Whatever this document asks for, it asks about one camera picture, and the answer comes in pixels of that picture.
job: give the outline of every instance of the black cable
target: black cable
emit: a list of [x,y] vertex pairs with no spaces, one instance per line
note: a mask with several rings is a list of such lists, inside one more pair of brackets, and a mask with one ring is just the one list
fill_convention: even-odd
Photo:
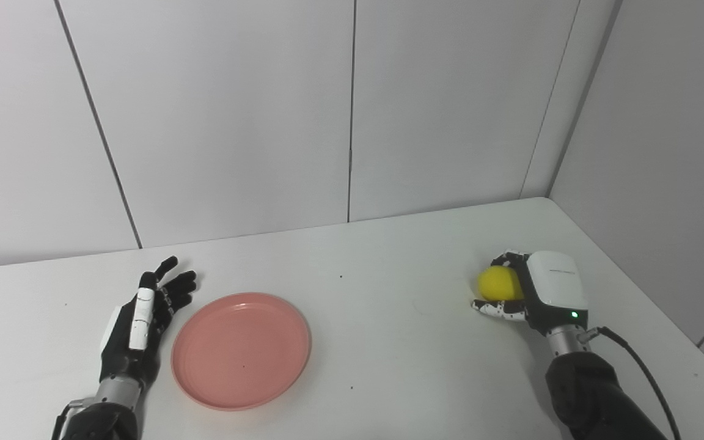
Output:
[[651,384],[653,392],[656,393],[656,397],[659,398],[659,403],[662,404],[664,414],[667,416],[667,422],[670,423],[670,429],[673,430],[673,437],[675,438],[675,440],[681,440],[681,433],[678,432],[678,425],[675,423],[673,412],[670,410],[670,406],[667,404],[667,399],[664,398],[664,395],[662,394],[662,390],[659,388],[659,385],[656,384],[656,379],[653,378],[653,374],[651,374],[651,371],[649,371],[648,367],[645,366],[645,362],[643,362],[643,360],[640,359],[640,356],[638,356],[637,353],[634,352],[634,349],[629,346],[629,343],[626,342],[626,340],[622,337],[618,336],[616,332],[612,331],[609,328],[598,329],[599,334],[604,334],[604,336],[609,337],[613,342],[623,347],[623,349],[626,350],[632,356],[632,358],[634,358],[634,362],[637,362],[637,365],[640,366],[640,370],[643,370],[643,374],[645,374],[645,377]]
[[70,412],[70,406],[64,407],[64,411],[61,415],[56,417],[56,426],[53,427],[53,435],[51,435],[51,440],[59,440],[59,435],[61,435],[61,429],[64,428],[64,422],[67,421],[67,413]]

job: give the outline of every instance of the table surface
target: table surface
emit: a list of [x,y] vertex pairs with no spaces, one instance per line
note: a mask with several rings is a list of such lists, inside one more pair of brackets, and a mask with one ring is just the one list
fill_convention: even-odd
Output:
[[[73,398],[92,395],[98,344],[140,273],[171,254],[199,273],[148,393],[145,440],[570,438],[550,407],[547,342],[469,307],[475,276],[506,248],[572,255],[590,324],[629,340],[684,438],[704,438],[704,355],[553,202],[543,198],[139,251],[0,266],[0,439],[49,438]],[[284,395],[242,412],[185,397],[170,371],[178,330],[237,292],[279,295],[304,314],[312,350]],[[669,432],[637,365],[592,348]]]

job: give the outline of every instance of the robotic hand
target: robotic hand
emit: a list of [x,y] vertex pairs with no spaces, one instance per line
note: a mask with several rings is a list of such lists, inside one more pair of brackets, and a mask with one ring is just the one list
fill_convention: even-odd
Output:
[[507,251],[491,265],[515,271],[522,299],[474,300],[472,307],[492,317],[526,321],[547,338],[554,355],[545,374],[553,410],[574,438],[665,440],[623,392],[614,368],[590,351],[589,340],[604,334],[629,351],[640,365],[665,409],[674,437],[680,440],[670,407],[642,359],[610,329],[587,329],[589,303],[572,257],[551,251]]
[[73,400],[56,418],[52,440],[58,440],[67,413],[80,408],[67,423],[65,440],[137,440],[135,406],[159,373],[159,345],[173,314],[192,302],[193,271],[181,273],[162,287],[158,282],[178,265],[169,257],[155,272],[140,278],[137,295],[111,317],[101,349],[100,387],[93,398]]

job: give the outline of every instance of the pink plate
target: pink plate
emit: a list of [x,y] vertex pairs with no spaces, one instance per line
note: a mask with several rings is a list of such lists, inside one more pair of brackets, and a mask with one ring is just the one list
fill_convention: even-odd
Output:
[[201,405],[249,409],[287,391],[309,348],[306,321],[290,303],[237,293],[203,307],[184,325],[173,345],[173,376]]

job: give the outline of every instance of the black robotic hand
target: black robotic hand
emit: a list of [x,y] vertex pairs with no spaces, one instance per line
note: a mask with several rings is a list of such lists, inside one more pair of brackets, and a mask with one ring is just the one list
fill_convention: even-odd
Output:
[[[173,314],[192,302],[190,293],[197,288],[193,271],[181,273],[162,287],[158,286],[159,281],[176,265],[178,259],[169,257],[155,272],[143,273],[139,287],[149,296],[144,299],[135,295],[121,306],[101,354],[103,367],[96,396],[71,401],[56,418],[51,440],[58,440],[61,435],[70,408],[79,410],[67,422],[65,440],[137,440],[139,427],[134,410],[141,393],[153,384],[159,373],[162,335],[173,320]],[[147,315],[137,315],[140,328],[135,337],[135,346],[142,349],[130,348],[135,306],[138,301],[152,299],[153,309],[147,332],[142,332],[140,324],[146,322],[140,317]]]
[[192,302],[192,293],[197,285],[196,273],[188,271],[171,279],[162,287],[159,281],[178,265],[176,257],[163,261],[154,272],[146,272],[140,278],[139,287],[154,290],[153,319],[148,329],[148,343],[145,350],[129,348],[130,328],[137,295],[121,307],[110,338],[101,354],[100,381],[117,374],[123,374],[140,382],[141,387],[153,384],[159,373],[159,345],[162,334],[173,320],[173,314]]

